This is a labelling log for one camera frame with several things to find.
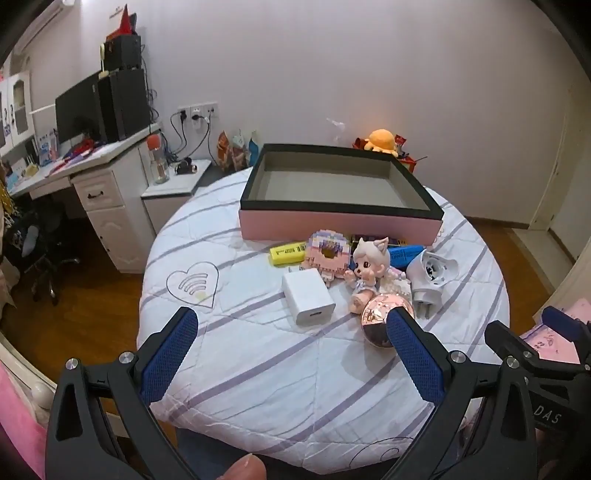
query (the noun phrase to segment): yellow package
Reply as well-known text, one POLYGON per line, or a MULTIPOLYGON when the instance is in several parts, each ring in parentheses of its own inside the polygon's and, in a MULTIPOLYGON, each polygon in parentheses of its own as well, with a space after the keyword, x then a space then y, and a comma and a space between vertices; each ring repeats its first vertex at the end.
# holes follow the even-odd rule
POLYGON ((271 253, 271 263, 274 266, 301 263, 306 255, 306 242, 295 242, 273 247, 269 252, 271 253))

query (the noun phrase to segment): cat ear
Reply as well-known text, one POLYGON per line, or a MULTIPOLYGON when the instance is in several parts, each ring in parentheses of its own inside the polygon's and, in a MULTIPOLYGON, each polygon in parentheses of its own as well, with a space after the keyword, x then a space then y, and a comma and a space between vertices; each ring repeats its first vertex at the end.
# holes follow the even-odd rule
POLYGON ((378 250, 384 253, 388 249, 388 237, 382 238, 381 240, 374 240, 374 245, 378 247, 378 250))

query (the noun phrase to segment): open box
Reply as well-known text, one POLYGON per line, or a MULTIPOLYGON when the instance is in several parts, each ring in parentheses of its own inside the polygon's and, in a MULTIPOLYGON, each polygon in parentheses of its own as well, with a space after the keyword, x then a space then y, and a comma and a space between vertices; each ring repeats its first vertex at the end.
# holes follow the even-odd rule
POLYGON ((265 144, 240 201, 246 240, 299 241, 321 229, 431 245, 443 210, 391 155, 265 144))

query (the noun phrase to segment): cabinet handle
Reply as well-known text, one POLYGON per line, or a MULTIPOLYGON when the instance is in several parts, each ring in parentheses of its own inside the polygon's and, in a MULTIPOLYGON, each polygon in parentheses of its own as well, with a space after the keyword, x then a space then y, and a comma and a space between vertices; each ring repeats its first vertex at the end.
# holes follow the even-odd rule
POLYGON ((100 193, 98 193, 98 194, 96 194, 96 195, 91 195, 91 194, 89 193, 89 194, 88 194, 88 199, 89 199, 89 200, 90 200, 90 199, 95 199, 95 198, 98 198, 98 197, 100 197, 101 195, 104 195, 104 194, 105 194, 105 192, 103 192, 102 190, 100 191, 100 193))

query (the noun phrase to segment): metal screw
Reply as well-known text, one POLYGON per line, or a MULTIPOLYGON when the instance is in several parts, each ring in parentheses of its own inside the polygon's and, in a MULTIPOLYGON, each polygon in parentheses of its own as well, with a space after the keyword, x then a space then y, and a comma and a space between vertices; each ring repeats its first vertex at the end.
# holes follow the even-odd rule
POLYGON ((507 365, 509 365, 509 368, 519 368, 519 360, 510 355, 507 357, 507 365))
POLYGON ((457 364, 462 364, 466 361, 466 355, 464 354, 464 352, 461 352, 459 350, 454 350, 450 354, 450 357, 451 357, 452 361, 454 361, 457 364))
POLYGON ((133 359, 134 359, 134 354, 131 352, 123 352, 121 355, 119 355, 119 362, 122 364, 131 363, 131 361, 133 359))
POLYGON ((78 366, 78 359, 77 358, 70 358, 66 362, 66 369, 74 370, 78 366))

